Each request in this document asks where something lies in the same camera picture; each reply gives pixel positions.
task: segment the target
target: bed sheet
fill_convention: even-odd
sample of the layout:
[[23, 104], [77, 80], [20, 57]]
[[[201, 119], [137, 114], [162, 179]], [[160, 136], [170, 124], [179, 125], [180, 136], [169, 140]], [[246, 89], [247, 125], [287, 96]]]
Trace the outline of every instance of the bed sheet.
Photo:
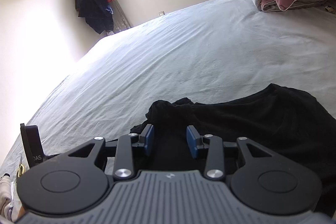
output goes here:
[[[251, 0], [210, 0], [100, 40], [28, 125], [38, 125], [51, 155], [129, 133], [155, 100], [220, 103], [269, 83], [308, 91], [336, 117], [335, 61], [333, 14], [264, 13]], [[0, 174], [14, 176], [22, 153], [19, 136]]]

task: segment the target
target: rolled towel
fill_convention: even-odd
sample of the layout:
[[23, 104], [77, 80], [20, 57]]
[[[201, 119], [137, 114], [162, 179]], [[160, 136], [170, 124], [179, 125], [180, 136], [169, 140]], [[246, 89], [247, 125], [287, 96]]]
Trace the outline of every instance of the rolled towel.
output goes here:
[[11, 200], [12, 200], [11, 178], [9, 174], [4, 174], [4, 176], [0, 178], [0, 215], [2, 217], [6, 217], [5, 208], [11, 202]]

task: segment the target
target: white logo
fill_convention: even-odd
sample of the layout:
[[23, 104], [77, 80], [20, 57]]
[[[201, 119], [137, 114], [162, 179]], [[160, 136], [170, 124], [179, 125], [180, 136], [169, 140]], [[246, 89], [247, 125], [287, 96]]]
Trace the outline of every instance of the white logo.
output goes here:
[[170, 173], [170, 174], [166, 175], [166, 177], [169, 178], [169, 179], [172, 179], [173, 177], [175, 177], [175, 175], [173, 173]]

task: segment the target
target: ribbed surface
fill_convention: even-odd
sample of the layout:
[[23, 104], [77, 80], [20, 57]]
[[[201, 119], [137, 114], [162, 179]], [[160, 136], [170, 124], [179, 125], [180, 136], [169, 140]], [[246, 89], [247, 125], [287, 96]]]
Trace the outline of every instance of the ribbed surface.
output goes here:
[[26, 215], [19, 224], [295, 224], [311, 216], [272, 217], [240, 203], [221, 182], [198, 171], [142, 172], [117, 183], [94, 209], [68, 218]]

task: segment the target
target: metal screw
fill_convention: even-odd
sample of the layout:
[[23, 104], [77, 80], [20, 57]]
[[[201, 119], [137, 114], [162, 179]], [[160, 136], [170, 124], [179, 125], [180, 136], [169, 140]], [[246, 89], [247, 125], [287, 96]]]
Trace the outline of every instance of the metal screw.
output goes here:
[[120, 177], [120, 178], [127, 178], [129, 177], [130, 175], [132, 174], [131, 170], [128, 170], [128, 169], [118, 169], [116, 172], [115, 172], [115, 175], [117, 177]]
[[207, 172], [207, 176], [213, 179], [220, 178], [224, 173], [221, 170], [218, 169], [212, 169]]

